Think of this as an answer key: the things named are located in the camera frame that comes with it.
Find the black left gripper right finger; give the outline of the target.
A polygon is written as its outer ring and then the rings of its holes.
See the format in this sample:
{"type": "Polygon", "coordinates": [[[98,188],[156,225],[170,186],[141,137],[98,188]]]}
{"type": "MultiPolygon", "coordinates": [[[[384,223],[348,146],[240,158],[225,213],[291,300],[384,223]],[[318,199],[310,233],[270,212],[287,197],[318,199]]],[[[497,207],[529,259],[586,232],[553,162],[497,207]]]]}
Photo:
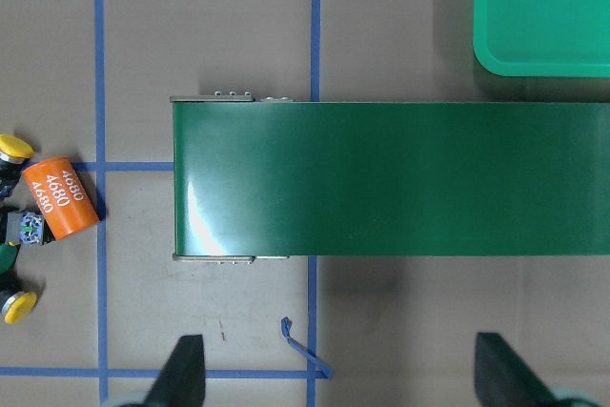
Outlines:
{"type": "Polygon", "coordinates": [[[557,397],[498,333],[475,342],[475,394],[481,406],[551,406],[557,397]]]}

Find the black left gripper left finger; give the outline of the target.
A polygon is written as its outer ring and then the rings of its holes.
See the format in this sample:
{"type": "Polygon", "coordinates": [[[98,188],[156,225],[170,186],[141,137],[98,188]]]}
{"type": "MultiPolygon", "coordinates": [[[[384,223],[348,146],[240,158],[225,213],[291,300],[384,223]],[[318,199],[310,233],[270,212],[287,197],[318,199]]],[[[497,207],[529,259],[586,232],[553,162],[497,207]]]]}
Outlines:
{"type": "Polygon", "coordinates": [[[202,406],[206,395],[203,335],[178,339],[143,406],[202,406]]]}

